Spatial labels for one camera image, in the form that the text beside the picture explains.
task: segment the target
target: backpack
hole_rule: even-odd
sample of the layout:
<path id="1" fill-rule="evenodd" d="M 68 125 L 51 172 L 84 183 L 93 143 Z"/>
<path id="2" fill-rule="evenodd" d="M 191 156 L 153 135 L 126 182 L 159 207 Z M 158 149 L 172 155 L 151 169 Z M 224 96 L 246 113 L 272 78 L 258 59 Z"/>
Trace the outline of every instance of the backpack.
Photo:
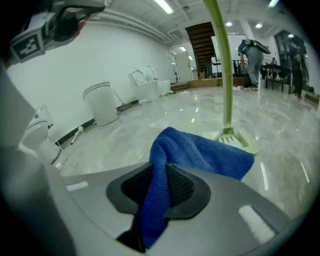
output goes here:
<path id="1" fill-rule="evenodd" d="M 242 43 L 246 44 L 247 46 L 250 46 L 250 47 L 258 48 L 264 54 L 271 54 L 271 51 L 269 51 L 268 47 L 264 46 L 262 43 L 260 43 L 257 40 L 244 39 L 244 40 L 242 40 Z"/>

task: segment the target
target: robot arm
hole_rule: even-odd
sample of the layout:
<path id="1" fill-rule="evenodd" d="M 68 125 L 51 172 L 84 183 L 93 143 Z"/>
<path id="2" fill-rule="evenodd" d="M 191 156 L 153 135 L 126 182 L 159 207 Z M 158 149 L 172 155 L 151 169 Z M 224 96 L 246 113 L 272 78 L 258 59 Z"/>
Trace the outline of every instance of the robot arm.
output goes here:
<path id="1" fill-rule="evenodd" d="M 106 4 L 105 0 L 43 1 L 23 32 L 11 40 L 11 64 L 23 63 L 69 44 L 78 31 L 79 22 L 102 12 Z"/>

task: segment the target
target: microfiber cloth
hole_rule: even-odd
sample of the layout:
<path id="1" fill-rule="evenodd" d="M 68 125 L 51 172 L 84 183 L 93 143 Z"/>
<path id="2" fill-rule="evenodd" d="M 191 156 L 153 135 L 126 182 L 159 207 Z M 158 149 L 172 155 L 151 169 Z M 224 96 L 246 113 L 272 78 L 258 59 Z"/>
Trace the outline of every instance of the microfiber cloth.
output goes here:
<path id="1" fill-rule="evenodd" d="M 171 207 L 166 163 L 241 180 L 255 161 L 254 155 L 244 150 L 172 127 L 157 136 L 149 159 L 153 164 L 151 184 L 140 212 L 142 239 L 147 249 L 165 230 L 164 214 Z"/>

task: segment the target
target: gray pants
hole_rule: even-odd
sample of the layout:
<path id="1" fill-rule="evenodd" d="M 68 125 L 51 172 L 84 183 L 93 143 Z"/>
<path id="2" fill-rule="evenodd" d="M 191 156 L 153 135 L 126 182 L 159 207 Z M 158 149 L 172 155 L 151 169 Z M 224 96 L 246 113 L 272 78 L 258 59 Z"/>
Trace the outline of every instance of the gray pants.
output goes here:
<path id="1" fill-rule="evenodd" d="M 260 76 L 260 68 L 262 65 L 262 61 L 264 60 L 264 54 L 256 47 L 249 47 L 248 51 L 248 66 L 246 68 L 246 71 L 249 74 L 251 83 L 257 86 Z"/>

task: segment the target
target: marble floor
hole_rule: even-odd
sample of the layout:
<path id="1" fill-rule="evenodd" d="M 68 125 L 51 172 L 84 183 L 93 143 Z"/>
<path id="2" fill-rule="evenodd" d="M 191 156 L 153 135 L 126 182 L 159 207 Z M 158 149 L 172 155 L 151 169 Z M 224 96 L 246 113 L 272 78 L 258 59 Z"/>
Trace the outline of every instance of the marble floor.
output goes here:
<path id="1" fill-rule="evenodd" d="M 222 129 L 223 89 L 164 96 L 119 113 L 105 126 L 85 129 L 70 146 L 62 176 L 88 174 L 148 161 L 154 139 L 166 127 L 196 135 Z M 291 219 L 312 204 L 320 185 L 320 120 L 316 108 L 294 95 L 260 89 L 233 92 L 233 127 L 245 128 L 259 151 L 243 182 Z M 63 161 L 60 154 L 58 161 Z"/>

